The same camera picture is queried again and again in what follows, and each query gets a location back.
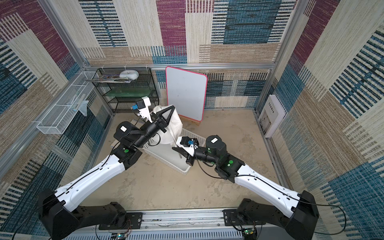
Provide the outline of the white mesh laundry bag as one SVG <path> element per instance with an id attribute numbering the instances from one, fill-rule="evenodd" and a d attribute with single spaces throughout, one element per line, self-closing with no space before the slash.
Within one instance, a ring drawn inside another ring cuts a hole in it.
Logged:
<path id="1" fill-rule="evenodd" d="M 151 145 L 161 144 L 161 145 L 171 145 L 172 147 L 176 146 L 176 141 L 182 133 L 183 123 L 177 113 L 177 110 L 174 109 L 170 123 L 165 128 L 166 132 L 159 130 L 157 134 L 152 138 Z"/>

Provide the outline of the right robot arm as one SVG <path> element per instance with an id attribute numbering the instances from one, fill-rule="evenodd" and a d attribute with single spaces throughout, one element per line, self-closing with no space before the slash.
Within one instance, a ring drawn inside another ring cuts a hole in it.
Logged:
<path id="1" fill-rule="evenodd" d="M 260 175 L 229 154 L 218 135 L 209 136 L 205 147 L 200 147 L 197 139 L 178 137 L 173 150 L 184 156 L 190 166 L 195 162 L 215 164 L 218 179 L 245 187 L 269 202 L 265 205 L 243 199 L 237 208 L 241 223 L 269 223 L 284 229 L 295 240 L 312 239 L 320 214 L 311 193 L 286 189 Z"/>

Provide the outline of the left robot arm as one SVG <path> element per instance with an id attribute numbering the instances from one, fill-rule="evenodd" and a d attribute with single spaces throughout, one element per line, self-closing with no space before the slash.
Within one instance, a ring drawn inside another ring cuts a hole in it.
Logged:
<path id="1" fill-rule="evenodd" d="M 158 131 L 166 132 L 174 111 L 175 107 L 169 106 L 151 113 L 152 120 L 140 128 L 127 121 L 120 123 L 114 134 L 118 144 L 103 161 L 67 185 L 39 194 L 39 219 L 52 240 L 62 240 L 78 229 L 94 225 L 126 227 L 126 210 L 117 202 L 93 207 L 81 203 L 100 186 L 132 167 L 142 155 L 140 149 Z"/>

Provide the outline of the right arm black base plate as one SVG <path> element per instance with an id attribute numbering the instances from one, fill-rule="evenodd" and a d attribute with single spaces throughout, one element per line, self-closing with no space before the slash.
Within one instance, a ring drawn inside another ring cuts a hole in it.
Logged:
<path id="1" fill-rule="evenodd" d="M 253 225 L 265 225 L 266 222 L 254 221 L 244 214 L 238 214 L 236 209 L 224 209 L 222 210 L 225 226 L 237 227 L 237 226 L 253 226 Z"/>

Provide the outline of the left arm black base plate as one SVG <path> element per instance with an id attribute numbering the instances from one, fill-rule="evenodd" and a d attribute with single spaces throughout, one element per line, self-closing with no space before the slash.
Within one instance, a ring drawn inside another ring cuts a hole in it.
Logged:
<path id="1" fill-rule="evenodd" d="M 118 217 L 112 224 L 99 225 L 98 230 L 138 230 L 141 227 L 142 218 L 142 212 L 125 213 L 122 216 Z"/>

